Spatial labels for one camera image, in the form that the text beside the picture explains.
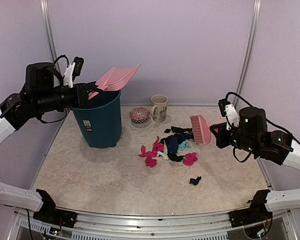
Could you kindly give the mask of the pink hand brush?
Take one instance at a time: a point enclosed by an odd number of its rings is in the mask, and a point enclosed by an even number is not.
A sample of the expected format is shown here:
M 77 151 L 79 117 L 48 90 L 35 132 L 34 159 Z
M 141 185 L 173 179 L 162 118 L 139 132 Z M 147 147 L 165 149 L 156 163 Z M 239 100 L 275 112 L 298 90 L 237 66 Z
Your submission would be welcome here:
M 190 116 L 194 142 L 199 145 L 208 145 L 212 139 L 210 125 L 203 115 Z

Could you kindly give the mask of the pink dustpan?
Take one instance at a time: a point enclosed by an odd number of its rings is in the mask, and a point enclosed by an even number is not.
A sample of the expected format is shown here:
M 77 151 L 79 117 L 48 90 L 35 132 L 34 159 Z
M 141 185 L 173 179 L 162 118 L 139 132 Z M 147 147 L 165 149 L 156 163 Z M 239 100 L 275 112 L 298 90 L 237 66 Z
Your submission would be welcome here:
M 103 92 L 120 91 L 128 84 L 141 66 L 142 65 L 139 64 L 134 68 L 112 67 L 95 82 L 95 86 Z

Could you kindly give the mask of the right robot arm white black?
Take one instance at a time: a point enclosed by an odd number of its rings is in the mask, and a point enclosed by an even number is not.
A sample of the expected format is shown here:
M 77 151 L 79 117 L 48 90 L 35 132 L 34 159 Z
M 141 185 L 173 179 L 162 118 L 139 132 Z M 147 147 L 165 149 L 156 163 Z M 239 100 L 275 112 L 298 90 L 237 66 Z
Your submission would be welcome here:
M 266 117 L 262 108 L 250 103 L 236 111 L 227 97 L 218 101 L 225 122 L 210 126 L 216 138 L 216 146 L 223 149 L 233 147 L 233 151 L 243 150 L 254 159 L 264 159 L 279 166 L 287 166 L 300 171 L 300 142 L 294 135 Z M 265 212 L 300 208 L 300 188 L 292 190 L 259 190 L 255 193 L 246 218 L 256 222 Z

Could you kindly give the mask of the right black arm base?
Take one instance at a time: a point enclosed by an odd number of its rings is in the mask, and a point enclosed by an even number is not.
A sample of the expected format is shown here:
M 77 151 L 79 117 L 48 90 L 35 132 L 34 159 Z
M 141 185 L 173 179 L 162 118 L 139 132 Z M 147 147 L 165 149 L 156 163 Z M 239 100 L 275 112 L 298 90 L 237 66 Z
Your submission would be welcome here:
M 248 208 L 230 211 L 228 215 L 231 227 L 236 228 L 272 219 L 273 213 L 266 208 L 266 197 L 269 192 L 268 189 L 258 190 Z

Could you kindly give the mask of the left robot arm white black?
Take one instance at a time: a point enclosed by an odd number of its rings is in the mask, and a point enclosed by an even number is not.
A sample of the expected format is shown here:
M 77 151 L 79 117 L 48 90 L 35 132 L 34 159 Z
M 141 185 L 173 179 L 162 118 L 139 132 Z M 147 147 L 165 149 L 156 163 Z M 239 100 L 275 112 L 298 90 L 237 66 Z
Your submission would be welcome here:
M 0 104 L 0 145 L 28 120 L 36 118 L 44 124 L 45 113 L 87 107 L 93 97 L 102 93 L 105 88 L 100 85 L 73 83 L 83 63 L 83 58 L 75 57 L 64 74 L 55 68 L 55 61 L 29 64 L 21 91 Z M 60 218 L 55 202 L 41 189 L 26 190 L 0 182 L 0 205 L 30 210 L 51 223 Z

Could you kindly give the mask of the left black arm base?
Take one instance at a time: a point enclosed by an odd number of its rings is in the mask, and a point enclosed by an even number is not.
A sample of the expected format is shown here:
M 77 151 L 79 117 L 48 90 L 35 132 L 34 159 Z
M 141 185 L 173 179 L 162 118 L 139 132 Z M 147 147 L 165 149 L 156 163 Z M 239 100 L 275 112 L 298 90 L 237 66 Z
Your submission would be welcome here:
M 36 189 L 43 202 L 41 208 L 33 213 L 35 220 L 58 225 L 60 227 L 74 228 L 78 214 L 74 211 L 56 208 L 52 197 L 42 189 Z

